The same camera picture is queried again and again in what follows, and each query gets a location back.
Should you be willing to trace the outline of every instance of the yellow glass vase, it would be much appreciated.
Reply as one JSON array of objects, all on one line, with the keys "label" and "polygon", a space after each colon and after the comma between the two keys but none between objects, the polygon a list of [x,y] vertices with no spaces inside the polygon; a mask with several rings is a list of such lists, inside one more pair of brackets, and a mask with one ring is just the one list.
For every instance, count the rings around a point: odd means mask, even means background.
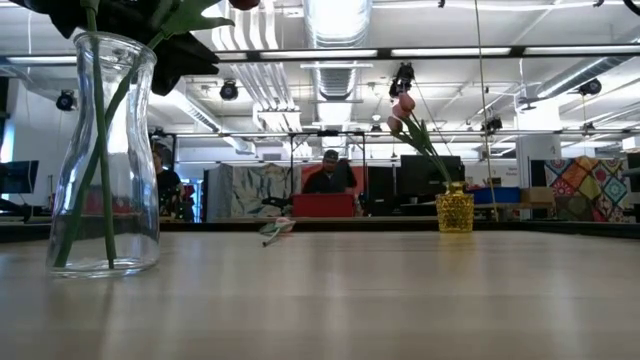
[{"label": "yellow glass vase", "polygon": [[468,233],[473,230],[473,195],[463,192],[464,182],[453,182],[447,193],[436,196],[438,227],[443,233]]}]

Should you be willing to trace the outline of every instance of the red box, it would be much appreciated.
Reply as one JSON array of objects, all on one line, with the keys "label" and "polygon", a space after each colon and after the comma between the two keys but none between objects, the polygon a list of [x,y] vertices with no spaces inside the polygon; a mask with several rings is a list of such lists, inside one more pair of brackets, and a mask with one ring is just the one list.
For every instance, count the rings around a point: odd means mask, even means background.
[{"label": "red box", "polygon": [[354,214],[351,194],[293,195],[293,217],[353,217]]}]

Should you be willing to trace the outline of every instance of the blue box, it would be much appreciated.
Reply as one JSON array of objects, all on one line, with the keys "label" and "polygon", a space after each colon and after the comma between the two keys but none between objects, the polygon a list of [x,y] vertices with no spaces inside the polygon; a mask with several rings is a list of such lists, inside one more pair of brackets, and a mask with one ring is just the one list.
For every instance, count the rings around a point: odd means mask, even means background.
[{"label": "blue box", "polygon": [[[496,196],[496,203],[514,204],[520,202],[519,187],[494,187],[493,192]],[[488,187],[469,190],[467,193],[473,194],[473,203],[476,205],[492,203],[491,189]]]}]

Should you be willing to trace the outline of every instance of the desk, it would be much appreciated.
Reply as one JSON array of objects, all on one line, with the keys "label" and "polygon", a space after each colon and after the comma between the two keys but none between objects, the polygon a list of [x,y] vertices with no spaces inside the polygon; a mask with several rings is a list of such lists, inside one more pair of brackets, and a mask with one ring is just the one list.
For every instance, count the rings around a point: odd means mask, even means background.
[{"label": "desk", "polygon": [[0,244],[22,359],[638,359],[640,244],[532,232],[162,234],[139,276],[50,280]]},{"label": "desk", "polygon": [[[548,212],[551,212],[555,208],[555,206],[556,205],[553,203],[498,203],[496,204],[496,208],[498,209],[498,217],[500,221],[509,220],[509,216],[507,216],[507,213],[509,211],[544,209],[544,210],[547,210]],[[485,218],[487,220],[493,219],[493,216],[491,215],[491,212],[493,211],[493,204],[477,204],[474,207],[476,210],[483,210],[483,212],[485,213]]]}]

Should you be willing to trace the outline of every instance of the glass vase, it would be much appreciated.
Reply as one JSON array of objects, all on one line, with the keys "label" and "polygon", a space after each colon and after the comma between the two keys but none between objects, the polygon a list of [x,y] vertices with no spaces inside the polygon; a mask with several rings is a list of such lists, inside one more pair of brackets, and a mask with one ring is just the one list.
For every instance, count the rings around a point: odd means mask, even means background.
[{"label": "glass vase", "polygon": [[[47,269],[62,277],[136,273],[159,256],[146,117],[156,56],[136,41],[101,32],[79,35],[75,46],[79,120],[56,188]],[[104,118],[96,116],[101,107]]]},{"label": "glass vase", "polygon": [[464,182],[453,182],[447,193],[436,196],[438,228],[442,233],[473,231],[473,194],[463,192]]}]

